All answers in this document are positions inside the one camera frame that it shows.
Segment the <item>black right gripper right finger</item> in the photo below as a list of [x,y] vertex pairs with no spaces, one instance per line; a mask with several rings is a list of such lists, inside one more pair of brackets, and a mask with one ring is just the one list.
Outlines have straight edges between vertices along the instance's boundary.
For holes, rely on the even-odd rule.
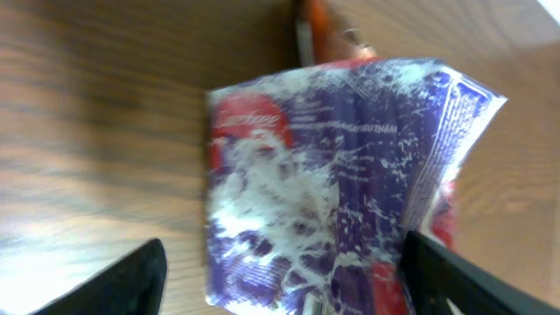
[[399,270],[417,315],[559,315],[416,231],[406,235]]

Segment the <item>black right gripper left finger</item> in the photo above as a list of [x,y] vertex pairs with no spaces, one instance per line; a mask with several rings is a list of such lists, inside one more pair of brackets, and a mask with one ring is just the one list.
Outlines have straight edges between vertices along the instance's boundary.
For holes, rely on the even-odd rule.
[[166,277],[163,243],[150,239],[33,315],[158,315]]

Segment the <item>purple noodle packet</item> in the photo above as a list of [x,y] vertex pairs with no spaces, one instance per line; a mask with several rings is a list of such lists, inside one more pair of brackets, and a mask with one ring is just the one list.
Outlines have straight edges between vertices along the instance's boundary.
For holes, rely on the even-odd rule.
[[426,58],[210,92],[206,301],[234,314],[411,314],[404,238],[452,244],[456,177],[505,102]]

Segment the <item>red orange snack sachet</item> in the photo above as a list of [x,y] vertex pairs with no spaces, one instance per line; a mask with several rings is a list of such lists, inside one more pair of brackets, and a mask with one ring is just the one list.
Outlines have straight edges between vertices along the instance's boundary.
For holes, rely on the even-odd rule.
[[375,49],[330,1],[295,2],[296,41],[302,67],[343,60],[370,60]]

